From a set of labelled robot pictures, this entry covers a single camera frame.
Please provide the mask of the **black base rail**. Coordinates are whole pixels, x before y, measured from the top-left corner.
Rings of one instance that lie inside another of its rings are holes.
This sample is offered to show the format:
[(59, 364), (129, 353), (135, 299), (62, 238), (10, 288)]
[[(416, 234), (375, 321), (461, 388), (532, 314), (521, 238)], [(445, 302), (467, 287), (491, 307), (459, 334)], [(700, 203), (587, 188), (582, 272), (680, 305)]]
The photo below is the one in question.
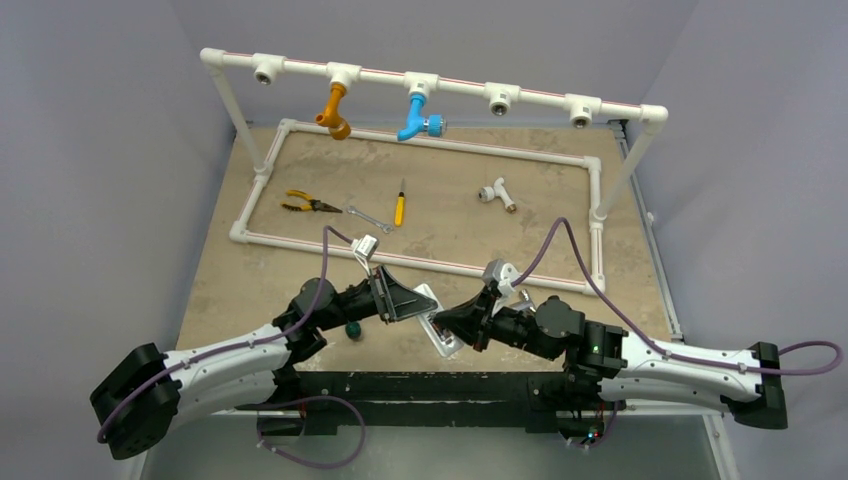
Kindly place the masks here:
[(268, 437), (334, 435), (342, 426), (519, 428), (594, 440), (622, 403), (561, 372), (321, 372), (277, 376), (253, 405)]

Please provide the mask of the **small silver wrench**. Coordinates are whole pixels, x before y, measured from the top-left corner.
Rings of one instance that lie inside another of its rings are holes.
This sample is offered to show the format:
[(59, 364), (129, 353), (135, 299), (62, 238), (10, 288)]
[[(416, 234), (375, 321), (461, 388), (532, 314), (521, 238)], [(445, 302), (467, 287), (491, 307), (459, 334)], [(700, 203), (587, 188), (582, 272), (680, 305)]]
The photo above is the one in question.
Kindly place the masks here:
[(362, 211), (360, 211), (359, 209), (357, 209), (354, 206), (347, 206), (346, 211), (349, 214), (354, 215), (356, 217), (359, 217), (359, 218), (365, 220), (366, 222), (369, 222), (370, 224), (376, 226), (383, 233), (390, 234), (394, 230), (394, 227), (392, 225), (385, 223), (385, 222), (382, 222), (382, 221), (379, 221), (379, 220), (363, 213)]

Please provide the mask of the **white plastic faucet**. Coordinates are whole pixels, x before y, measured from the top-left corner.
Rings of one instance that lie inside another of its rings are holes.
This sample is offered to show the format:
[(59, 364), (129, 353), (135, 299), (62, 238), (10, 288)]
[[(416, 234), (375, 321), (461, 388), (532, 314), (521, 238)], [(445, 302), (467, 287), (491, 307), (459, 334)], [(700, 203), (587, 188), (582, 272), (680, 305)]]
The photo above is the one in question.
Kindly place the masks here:
[(483, 203), (499, 199), (503, 202), (506, 212), (514, 214), (517, 211), (516, 203), (505, 188), (504, 177), (497, 178), (492, 186), (482, 187), (477, 193), (477, 198)]

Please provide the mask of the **white PVC pipe frame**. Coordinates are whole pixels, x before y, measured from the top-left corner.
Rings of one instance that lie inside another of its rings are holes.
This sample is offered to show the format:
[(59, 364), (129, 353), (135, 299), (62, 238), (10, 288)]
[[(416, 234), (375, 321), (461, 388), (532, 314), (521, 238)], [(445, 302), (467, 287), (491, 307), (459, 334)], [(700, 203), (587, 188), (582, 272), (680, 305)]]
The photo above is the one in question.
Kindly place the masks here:
[(498, 82), (472, 82), (447, 78), (435, 73), (396, 72), (367, 68), (361, 65), (340, 62), (313, 62), (297, 60), (282, 55), (267, 53), (237, 53), (216, 48), (204, 48), (199, 54), (215, 88), (223, 102), (225, 110), (236, 128), (253, 165), (254, 177), (247, 197), (234, 220), (229, 238), (243, 244), (256, 244), (292, 251), (318, 253), (320, 244), (312, 241), (260, 234), (249, 229), (248, 223), (259, 199), (271, 180), (276, 160), (282, 150), (286, 137), (291, 133), (325, 135), (330, 138), (327, 129), (315, 123), (283, 118), (278, 123), (275, 136), (266, 152), (261, 152), (247, 124), (238, 100), (226, 76), (228, 67), (244, 68), (252, 71), (255, 80), (265, 86), (272, 85), (280, 75), (286, 73), (303, 74), (325, 78), (329, 90), (333, 83), (341, 83), (347, 88), (347, 94), (357, 83), (374, 83), (404, 88), (409, 98), (413, 93), (422, 93), (430, 97), (435, 93), (448, 92), (481, 98), (487, 101), (489, 110), (496, 116), (503, 116), (516, 104), (531, 104), (557, 108), (568, 116), (569, 124), (574, 128), (585, 128), (598, 117), (634, 121), (641, 125), (642, 131), (633, 147), (626, 153), (622, 167), (609, 190), (601, 186), (602, 162), (597, 157), (575, 156), (548, 153), (505, 146), (495, 146), (458, 140), (429, 137), (424, 133), (399, 142), (396, 133), (377, 130), (356, 129), (346, 138), (376, 141), (386, 144), (406, 144), (415, 147), (433, 148), (451, 152), (481, 155), (493, 155), (512, 160), (525, 160), (553, 165), (581, 168), (586, 171), (589, 181), (589, 272), (583, 280), (550, 277), (530, 274), (525, 284), (551, 288), (560, 291), (579, 292), (594, 295), (606, 290), (606, 272), (604, 270), (603, 236), (605, 223), (610, 210), (629, 185), (636, 167), (639, 165), (653, 139), (668, 122), (669, 111), (666, 107), (653, 104), (629, 104), (603, 100), (599, 97), (574, 93), (552, 93), (527, 89), (519, 85)]

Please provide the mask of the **blue plastic faucet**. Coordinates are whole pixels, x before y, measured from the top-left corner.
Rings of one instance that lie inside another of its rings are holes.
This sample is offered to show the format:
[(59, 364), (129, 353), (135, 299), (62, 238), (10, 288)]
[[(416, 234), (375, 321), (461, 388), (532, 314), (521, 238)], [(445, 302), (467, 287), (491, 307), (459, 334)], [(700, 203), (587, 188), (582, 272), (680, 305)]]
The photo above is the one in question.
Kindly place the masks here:
[(408, 141), (421, 133), (435, 138), (440, 138), (446, 133), (447, 122), (442, 115), (424, 116), (422, 114), (426, 103), (427, 97), (422, 93), (410, 95), (405, 126), (396, 133), (396, 139), (399, 142)]

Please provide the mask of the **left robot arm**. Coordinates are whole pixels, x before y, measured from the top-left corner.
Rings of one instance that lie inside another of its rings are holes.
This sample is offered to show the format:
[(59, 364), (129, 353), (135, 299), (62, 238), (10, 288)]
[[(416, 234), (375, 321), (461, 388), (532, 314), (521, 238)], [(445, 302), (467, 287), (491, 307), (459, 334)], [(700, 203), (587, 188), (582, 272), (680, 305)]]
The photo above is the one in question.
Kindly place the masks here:
[(239, 337), (189, 350), (133, 349), (95, 388), (97, 440), (114, 459), (151, 448), (170, 431), (231, 408), (284, 409), (304, 398), (295, 369), (323, 349), (323, 334), (370, 317), (390, 324), (429, 314), (437, 301), (399, 283), (379, 266), (337, 291), (327, 280), (304, 283), (287, 309)]

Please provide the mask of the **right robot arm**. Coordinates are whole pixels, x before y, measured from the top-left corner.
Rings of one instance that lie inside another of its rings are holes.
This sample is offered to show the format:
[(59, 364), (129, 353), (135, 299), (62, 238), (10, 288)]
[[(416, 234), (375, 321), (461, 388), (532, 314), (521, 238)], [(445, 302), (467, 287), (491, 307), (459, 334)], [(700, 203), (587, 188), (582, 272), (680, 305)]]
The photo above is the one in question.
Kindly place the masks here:
[(588, 319), (556, 295), (516, 309), (500, 305), (488, 289), (433, 320), (478, 352), (495, 341), (562, 361), (557, 379), (530, 388), (544, 405), (599, 408), (657, 400), (727, 412), (752, 428), (788, 426), (782, 381), (774, 372), (779, 356), (770, 343), (736, 351), (662, 341), (650, 346), (631, 331)]

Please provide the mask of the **aluminium table frame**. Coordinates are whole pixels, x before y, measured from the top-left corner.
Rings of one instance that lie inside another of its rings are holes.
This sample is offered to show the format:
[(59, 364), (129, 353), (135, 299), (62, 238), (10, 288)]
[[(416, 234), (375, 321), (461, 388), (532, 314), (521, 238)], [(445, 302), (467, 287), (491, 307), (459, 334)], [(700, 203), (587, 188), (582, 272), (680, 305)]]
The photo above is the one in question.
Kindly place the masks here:
[[(274, 172), (254, 180), (231, 231), (235, 242), (278, 249), (296, 260), (307, 253), (351, 256), (348, 246), (324, 247), (285, 226), (263, 196), (267, 186), (279, 186), (284, 177), (305, 178), (311, 172), (309, 159), (326, 166), (330, 178), (351, 180), (358, 193), (369, 186), (387, 192), (401, 179), (412, 181), (412, 195), (422, 212), (391, 240), (386, 253), (373, 257), (372, 275), (351, 290), (348, 305), (356, 320), (428, 324), (443, 307), (447, 290), (404, 286), (393, 278), (391, 267), (416, 269), (441, 280), (452, 275), (478, 279), (485, 255), (508, 247), (527, 255), (541, 237), (542, 217), (563, 208), (572, 217), (592, 276), (580, 279), (570, 261), (558, 260), (529, 276), (527, 284), (587, 301), (596, 288), (611, 282), (625, 300), (646, 300), (639, 325), (662, 341), (670, 338), (670, 329), (659, 320), (654, 264), (636, 240), (634, 201), (626, 199), (601, 223), (590, 215), (622, 170), (623, 142), (617, 134), (598, 129), (470, 129), (456, 139), (400, 143), (390, 133), (360, 129), (347, 141), (336, 142), (314, 124), (284, 119), (264, 137)], [(295, 424), (315, 435), (334, 433), (346, 404), (374, 426), (522, 427), (530, 433), (559, 432), (588, 440), (601, 434), (599, 411), (721, 415), (726, 410), (717, 396), (700, 388), (636, 377), (605, 378), (593, 385), (560, 370), (540, 370), (527, 355), (520, 356), (514, 370), (495, 372), (377, 372), (327, 366), (300, 372), (277, 369), (265, 358), (246, 376), (228, 377), (217, 388), (184, 395), (173, 416), (159, 411), (154, 436), (161, 439), (166, 431), (227, 407), (247, 413), (265, 399), (283, 409), (298, 397), (306, 398), (307, 405)]]

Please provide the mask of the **green handled screwdriver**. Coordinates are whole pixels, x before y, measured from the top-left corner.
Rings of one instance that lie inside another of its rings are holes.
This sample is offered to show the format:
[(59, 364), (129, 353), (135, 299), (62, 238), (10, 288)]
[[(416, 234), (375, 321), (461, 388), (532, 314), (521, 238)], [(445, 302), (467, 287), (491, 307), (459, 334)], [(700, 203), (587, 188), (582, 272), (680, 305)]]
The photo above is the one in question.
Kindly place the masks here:
[(349, 322), (345, 326), (345, 334), (352, 341), (360, 341), (363, 337), (361, 324), (358, 321)]

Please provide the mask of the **white AC remote control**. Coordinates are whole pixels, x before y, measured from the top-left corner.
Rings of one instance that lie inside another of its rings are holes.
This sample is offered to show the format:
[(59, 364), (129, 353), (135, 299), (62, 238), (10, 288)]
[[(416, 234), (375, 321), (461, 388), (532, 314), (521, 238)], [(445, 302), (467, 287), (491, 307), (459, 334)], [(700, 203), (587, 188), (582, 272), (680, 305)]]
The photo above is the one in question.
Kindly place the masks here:
[(435, 302), (435, 307), (425, 313), (418, 314), (416, 319), (435, 346), (439, 355), (443, 358), (451, 357), (461, 350), (465, 346), (465, 343), (455, 336), (450, 330), (436, 324), (435, 316), (437, 313), (442, 312), (444, 307), (430, 286), (426, 283), (422, 283), (416, 286), (414, 291)]

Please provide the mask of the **orange plastic faucet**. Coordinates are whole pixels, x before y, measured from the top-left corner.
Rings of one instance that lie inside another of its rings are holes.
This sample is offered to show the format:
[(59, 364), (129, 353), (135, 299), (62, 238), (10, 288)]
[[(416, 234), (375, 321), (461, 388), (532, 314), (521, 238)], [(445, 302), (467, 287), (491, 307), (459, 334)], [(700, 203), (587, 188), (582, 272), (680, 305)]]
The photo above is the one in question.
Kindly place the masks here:
[(345, 97), (347, 88), (341, 83), (333, 83), (324, 110), (315, 116), (315, 123), (327, 129), (335, 140), (344, 140), (351, 134), (351, 127), (340, 115), (339, 106)]

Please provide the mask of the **yellow handled pliers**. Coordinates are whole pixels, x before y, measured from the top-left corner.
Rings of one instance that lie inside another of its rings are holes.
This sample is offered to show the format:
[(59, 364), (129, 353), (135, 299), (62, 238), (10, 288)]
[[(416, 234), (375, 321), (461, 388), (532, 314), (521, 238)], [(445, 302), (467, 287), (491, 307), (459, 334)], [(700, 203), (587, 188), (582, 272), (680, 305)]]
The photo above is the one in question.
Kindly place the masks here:
[(301, 200), (299, 204), (292, 204), (287, 202), (282, 202), (280, 206), (286, 210), (294, 211), (294, 212), (326, 212), (326, 213), (342, 213), (342, 210), (323, 202), (322, 200), (316, 199), (308, 193), (301, 190), (287, 190), (287, 197), (293, 197)]

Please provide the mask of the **yellow handled screwdriver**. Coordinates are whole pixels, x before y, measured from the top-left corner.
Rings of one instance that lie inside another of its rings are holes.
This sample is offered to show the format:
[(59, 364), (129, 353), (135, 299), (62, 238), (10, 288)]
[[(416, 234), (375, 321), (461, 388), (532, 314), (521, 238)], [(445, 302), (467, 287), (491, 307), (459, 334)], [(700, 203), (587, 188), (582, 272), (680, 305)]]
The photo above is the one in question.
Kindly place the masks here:
[(406, 182), (405, 182), (404, 179), (402, 179), (401, 183), (400, 183), (400, 188), (399, 188), (399, 191), (398, 191), (397, 199), (396, 199), (396, 205), (395, 205), (395, 214), (394, 214), (394, 226), (395, 227), (401, 227), (403, 225), (404, 218), (405, 218), (405, 202), (406, 202), (405, 185), (406, 185)]

